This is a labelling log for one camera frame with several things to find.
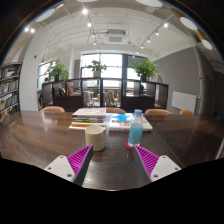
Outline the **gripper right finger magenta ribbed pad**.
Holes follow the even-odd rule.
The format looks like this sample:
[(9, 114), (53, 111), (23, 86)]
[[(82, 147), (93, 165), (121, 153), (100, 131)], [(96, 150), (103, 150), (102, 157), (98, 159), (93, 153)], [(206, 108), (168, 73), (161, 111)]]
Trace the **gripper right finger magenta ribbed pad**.
[(158, 156), (141, 146), (135, 146), (133, 153), (148, 182), (155, 182), (180, 170), (180, 167), (166, 155)]

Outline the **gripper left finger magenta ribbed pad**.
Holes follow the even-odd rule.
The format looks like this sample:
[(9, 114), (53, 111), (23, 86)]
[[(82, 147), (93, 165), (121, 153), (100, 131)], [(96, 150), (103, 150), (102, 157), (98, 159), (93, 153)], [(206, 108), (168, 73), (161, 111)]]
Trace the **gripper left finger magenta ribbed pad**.
[(92, 156), (93, 145), (88, 145), (69, 156), (59, 155), (44, 170), (81, 186)]

